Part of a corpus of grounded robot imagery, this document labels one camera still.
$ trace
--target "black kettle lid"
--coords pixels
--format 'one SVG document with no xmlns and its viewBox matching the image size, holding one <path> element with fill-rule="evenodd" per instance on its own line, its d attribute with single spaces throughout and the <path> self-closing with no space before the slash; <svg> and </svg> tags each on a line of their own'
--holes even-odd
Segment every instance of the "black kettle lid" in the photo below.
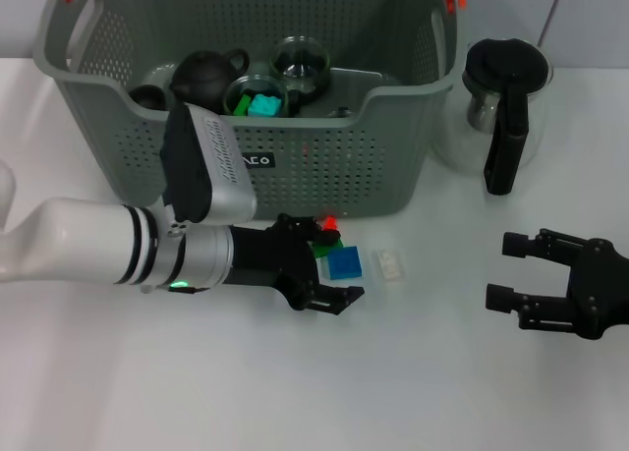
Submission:
<svg viewBox="0 0 629 451">
<path fill-rule="evenodd" d="M 177 67 L 173 82 L 212 81 L 221 76 L 234 73 L 232 64 L 220 53 L 214 51 L 197 51 Z"/>
<path fill-rule="evenodd" d="M 550 66 L 540 50 L 526 41 L 488 38 L 470 48 L 465 71 L 487 90 L 503 93 L 506 85 L 518 85 L 530 94 L 545 86 Z"/>
</svg>

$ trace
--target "kettle handle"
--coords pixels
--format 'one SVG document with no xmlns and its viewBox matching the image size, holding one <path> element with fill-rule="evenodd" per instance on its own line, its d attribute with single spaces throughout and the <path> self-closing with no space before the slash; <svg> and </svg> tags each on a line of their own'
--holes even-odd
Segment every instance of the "kettle handle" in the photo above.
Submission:
<svg viewBox="0 0 629 451">
<path fill-rule="evenodd" d="M 487 191 L 511 193 L 524 145 L 529 135 L 529 96 L 518 85 L 508 85 L 498 103 L 493 139 L 485 165 Z"/>
<path fill-rule="evenodd" d="M 247 70 L 249 69 L 249 65 L 251 63 L 251 59 L 249 58 L 249 53 L 247 53 L 242 48 L 236 48 L 235 50 L 228 51 L 227 53 L 225 53 L 223 55 L 223 57 L 227 61 L 229 61 L 229 62 L 231 62 L 235 58 L 242 58 L 243 59 L 243 66 L 241 66 L 240 68 L 238 68 L 236 70 L 236 72 L 238 73 L 238 77 L 239 78 L 242 75 L 244 75 L 247 72 Z"/>
</svg>

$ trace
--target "gray basket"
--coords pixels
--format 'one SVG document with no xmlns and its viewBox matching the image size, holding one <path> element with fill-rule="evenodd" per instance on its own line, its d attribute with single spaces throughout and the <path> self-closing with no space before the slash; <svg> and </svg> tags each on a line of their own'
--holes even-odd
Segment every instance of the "gray basket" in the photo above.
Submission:
<svg viewBox="0 0 629 451">
<path fill-rule="evenodd" d="M 373 216 L 413 194 L 445 93 L 460 78 L 462 22 L 444 0 L 48 0 L 34 60 L 56 80 L 114 191 L 143 206 L 164 188 L 167 113 L 139 107 L 127 91 L 163 85 L 196 50 L 245 48 L 263 66 L 285 36 L 312 36 L 338 68 L 328 91 L 336 100 L 305 112 L 313 118 L 225 117 L 243 152 L 274 155 L 275 167 L 250 169 L 257 218 Z M 354 114 L 321 117 L 325 102 Z"/>
</svg>

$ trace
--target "green block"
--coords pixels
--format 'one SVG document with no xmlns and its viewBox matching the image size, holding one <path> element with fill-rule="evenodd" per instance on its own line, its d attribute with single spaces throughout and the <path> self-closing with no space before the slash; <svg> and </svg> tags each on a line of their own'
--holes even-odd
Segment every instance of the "green block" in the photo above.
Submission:
<svg viewBox="0 0 629 451">
<path fill-rule="evenodd" d="M 250 105 L 252 105 L 252 99 L 246 94 L 243 95 L 238 103 L 238 107 L 236 107 L 236 110 L 234 111 L 234 116 L 245 117 Z"/>
<path fill-rule="evenodd" d="M 320 257 L 326 257 L 327 254 L 330 253 L 332 250 L 336 250 L 337 248 L 343 248 L 343 242 L 339 240 L 338 242 L 336 242 L 336 245 L 332 247 L 324 247 L 323 245 L 317 245 L 316 243 L 314 243 L 312 248 L 313 248 L 314 257 L 316 259 L 319 259 Z"/>
</svg>

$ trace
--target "black teapot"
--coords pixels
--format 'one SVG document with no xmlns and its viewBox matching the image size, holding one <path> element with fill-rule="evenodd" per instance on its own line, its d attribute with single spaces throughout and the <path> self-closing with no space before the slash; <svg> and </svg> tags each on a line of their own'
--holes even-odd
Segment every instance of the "black teapot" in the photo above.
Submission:
<svg viewBox="0 0 629 451">
<path fill-rule="evenodd" d="M 232 64 L 238 58 L 243 62 L 240 68 Z M 224 55 L 197 51 L 175 70 L 170 90 L 179 100 L 222 114 L 225 90 L 249 69 L 249 64 L 249 54 L 242 49 Z"/>
</svg>

